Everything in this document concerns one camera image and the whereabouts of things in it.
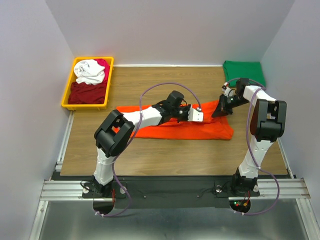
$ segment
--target yellow basket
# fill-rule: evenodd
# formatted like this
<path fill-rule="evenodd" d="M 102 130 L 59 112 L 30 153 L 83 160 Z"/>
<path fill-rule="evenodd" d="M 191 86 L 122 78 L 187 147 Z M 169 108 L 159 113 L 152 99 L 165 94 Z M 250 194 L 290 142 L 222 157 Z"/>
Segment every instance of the yellow basket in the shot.
<path fill-rule="evenodd" d="M 110 65 L 110 70 L 109 70 L 109 75 L 108 75 L 108 82 L 106 85 L 106 91 L 105 91 L 105 97 L 104 97 L 104 103 L 103 104 L 68 104 L 68 99 L 69 95 L 71 93 L 71 84 L 76 81 L 77 76 L 74 73 L 74 68 L 75 65 L 86 59 L 104 59 L 109 65 Z M 110 83 L 111 83 L 111 75 L 112 75 L 112 70 L 114 68 L 114 58 L 112 56 L 86 56 L 86 57 L 76 57 L 73 61 L 73 65 L 69 74 L 69 79 L 68 82 L 65 86 L 63 98 L 61 101 L 61 106 L 63 108 L 67 108 L 69 110 L 92 110 L 92 109 L 98 109 L 98 110 L 103 110 L 107 108 L 107 102 L 108 102 L 108 93 L 109 93 L 109 88 L 110 88 Z"/>

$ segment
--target wall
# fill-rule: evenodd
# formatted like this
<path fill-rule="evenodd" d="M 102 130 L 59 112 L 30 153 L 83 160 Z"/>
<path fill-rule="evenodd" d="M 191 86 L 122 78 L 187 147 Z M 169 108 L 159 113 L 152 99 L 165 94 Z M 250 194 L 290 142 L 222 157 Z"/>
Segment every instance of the wall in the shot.
<path fill-rule="evenodd" d="M 320 2 L 296 0 L 262 59 L 268 93 L 287 102 L 281 142 L 320 221 Z"/>
<path fill-rule="evenodd" d="M 29 239 L 68 113 L 73 55 L 43 0 L 0 3 L 0 239 Z"/>
<path fill-rule="evenodd" d="M 260 61 L 294 0 L 46 0 L 75 56 L 116 64 Z"/>

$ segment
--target gray floor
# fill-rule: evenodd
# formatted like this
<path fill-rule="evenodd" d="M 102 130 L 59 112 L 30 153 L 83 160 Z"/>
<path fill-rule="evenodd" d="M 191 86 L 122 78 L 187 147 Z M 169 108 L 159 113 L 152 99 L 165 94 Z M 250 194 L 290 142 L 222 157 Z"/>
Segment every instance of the gray floor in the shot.
<path fill-rule="evenodd" d="M 250 212 L 273 200 L 252 201 Z M 308 239 L 296 201 L 283 199 L 258 216 L 229 209 L 130 209 L 126 216 L 95 216 L 92 202 L 50 202 L 41 240 L 304 240 Z"/>

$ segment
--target pile of clothes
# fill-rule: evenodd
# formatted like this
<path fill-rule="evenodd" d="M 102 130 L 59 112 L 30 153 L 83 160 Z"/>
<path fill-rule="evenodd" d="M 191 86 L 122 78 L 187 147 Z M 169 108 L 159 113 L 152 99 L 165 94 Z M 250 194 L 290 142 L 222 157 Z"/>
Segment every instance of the pile of clothes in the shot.
<path fill-rule="evenodd" d="M 71 84 L 69 104 L 103 104 L 110 65 L 104 59 L 87 59 L 74 66 L 77 79 Z"/>

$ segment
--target folded green towel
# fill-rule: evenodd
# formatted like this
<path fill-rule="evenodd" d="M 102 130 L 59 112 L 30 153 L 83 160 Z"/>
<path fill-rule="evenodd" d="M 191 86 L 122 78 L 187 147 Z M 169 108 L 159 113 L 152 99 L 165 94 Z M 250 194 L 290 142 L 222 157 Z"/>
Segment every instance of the folded green towel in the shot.
<path fill-rule="evenodd" d="M 223 71 L 226 82 L 235 78 L 247 78 L 255 80 L 266 87 L 266 80 L 260 62 L 225 61 Z M 235 87 L 236 81 L 230 82 L 229 86 Z"/>

